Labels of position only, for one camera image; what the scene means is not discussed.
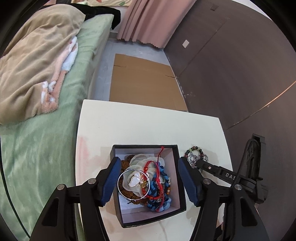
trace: floor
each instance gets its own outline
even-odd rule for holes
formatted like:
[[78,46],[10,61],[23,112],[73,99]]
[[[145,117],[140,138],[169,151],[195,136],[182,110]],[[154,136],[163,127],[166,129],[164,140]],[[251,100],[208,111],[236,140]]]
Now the floor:
[[125,42],[117,39],[108,39],[102,55],[92,99],[109,101],[113,64],[115,54],[117,53],[170,65],[162,49],[139,42]]

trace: black box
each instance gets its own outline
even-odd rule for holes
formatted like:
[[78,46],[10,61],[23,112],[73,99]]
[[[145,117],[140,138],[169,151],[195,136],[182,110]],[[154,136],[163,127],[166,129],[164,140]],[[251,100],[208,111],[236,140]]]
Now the black box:
[[179,151],[177,145],[114,145],[110,159],[117,156],[124,160],[127,155],[152,154],[158,156],[161,147],[164,150],[161,157],[165,161],[165,173],[171,178],[171,206],[162,212],[152,212],[146,206],[128,204],[118,192],[117,185],[113,191],[116,216],[123,228],[140,226],[172,217],[186,210],[186,199],[183,182],[178,171]]

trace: black bracket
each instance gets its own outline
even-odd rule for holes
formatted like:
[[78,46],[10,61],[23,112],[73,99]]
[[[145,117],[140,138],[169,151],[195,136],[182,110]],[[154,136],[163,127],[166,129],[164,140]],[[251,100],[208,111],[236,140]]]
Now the black bracket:
[[30,241],[78,241],[74,203],[80,203],[83,230],[87,241],[109,241],[99,207],[111,198],[121,170],[114,157],[108,168],[80,186],[56,187],[33,229]]
[[[201,159],[193,169],[186,157],[179,159],[178,168],[189,200],[200,207],[199,215],[190,241],[213,241],[218,210],[225,203],[221,241],[268,241],[266,229],[254,207],[263,203],[268,189],[259,177],[260,159],[265,154],[264,137],[252,135],[243,157],[247,164],[247,176],[226,168],[212,165]],[[199,169],[231,184],[231,187],[217,185],[204,178]]]

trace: cardboard sheet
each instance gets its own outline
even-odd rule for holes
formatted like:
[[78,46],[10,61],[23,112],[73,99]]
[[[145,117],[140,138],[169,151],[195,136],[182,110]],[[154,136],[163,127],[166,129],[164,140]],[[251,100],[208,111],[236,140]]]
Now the cardboard sheet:
[[170,66],[115,55],[110,101],[187,111]]

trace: white table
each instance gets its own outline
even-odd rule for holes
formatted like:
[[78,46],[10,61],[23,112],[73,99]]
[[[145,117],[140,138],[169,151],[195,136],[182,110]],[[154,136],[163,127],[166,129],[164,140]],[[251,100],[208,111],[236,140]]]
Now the white table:
[[[96,177],[110,163],[113,145],[177,144],[180,156],[200,146],[209,162],[232,170],[225,136],[218,118],[134,104],[84,100],[77,134],[76,185]],[[203,172],[217,184],[229,186]],[[113,196],[100,208],[110,241],[189,240],[198,216],[186,194],[187,210],[173,217],[132,228],[122,228]],[[223,209],[219,210],[222,220]]]

